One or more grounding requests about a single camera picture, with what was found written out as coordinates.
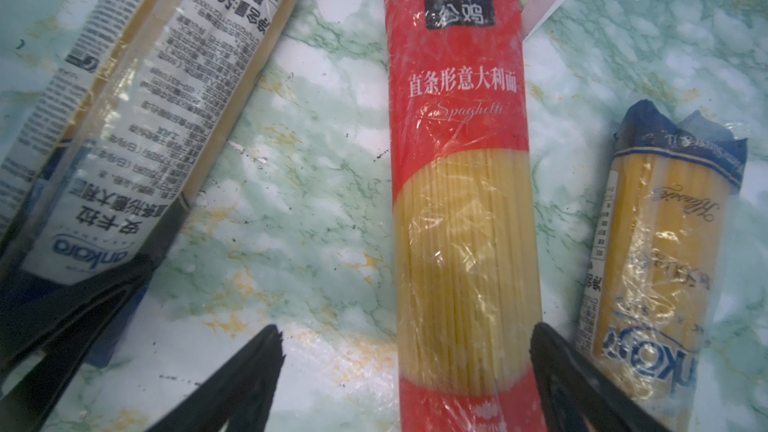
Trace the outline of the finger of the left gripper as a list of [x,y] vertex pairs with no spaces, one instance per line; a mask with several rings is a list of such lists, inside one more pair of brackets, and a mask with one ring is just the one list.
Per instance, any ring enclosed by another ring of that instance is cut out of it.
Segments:
[[133,259],[76,284],[15,273],[3,285],[1,377],[37,351],[43,358],[1,396],[2,430],[41,430],[84,363],[108,364],[188,213],[175,200]]

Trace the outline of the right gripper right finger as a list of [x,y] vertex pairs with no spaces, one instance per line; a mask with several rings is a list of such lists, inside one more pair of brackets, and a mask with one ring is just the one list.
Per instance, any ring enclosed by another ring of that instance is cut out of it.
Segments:
[[664,431],[550,325],[535,325],[530,357],[550,431]]

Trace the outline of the red spaghetti bag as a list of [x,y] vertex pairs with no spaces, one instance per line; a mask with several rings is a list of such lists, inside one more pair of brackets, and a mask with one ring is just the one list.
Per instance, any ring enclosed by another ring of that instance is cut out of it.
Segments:
[[385,0],[406,431],[542,431],[520,0]]

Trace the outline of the clear white-label spaghetti bag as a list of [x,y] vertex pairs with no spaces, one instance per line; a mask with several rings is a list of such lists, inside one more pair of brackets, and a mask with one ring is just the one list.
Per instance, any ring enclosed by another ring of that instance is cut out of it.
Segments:
[[161,262],[297,0],[98,0],[1,160],[1,307]]

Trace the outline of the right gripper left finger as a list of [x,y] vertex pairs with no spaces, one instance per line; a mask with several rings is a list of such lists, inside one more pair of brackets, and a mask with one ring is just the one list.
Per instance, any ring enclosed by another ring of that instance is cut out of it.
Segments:
[[282,333],[264,327],[153,431],[263,431],[285,361]]

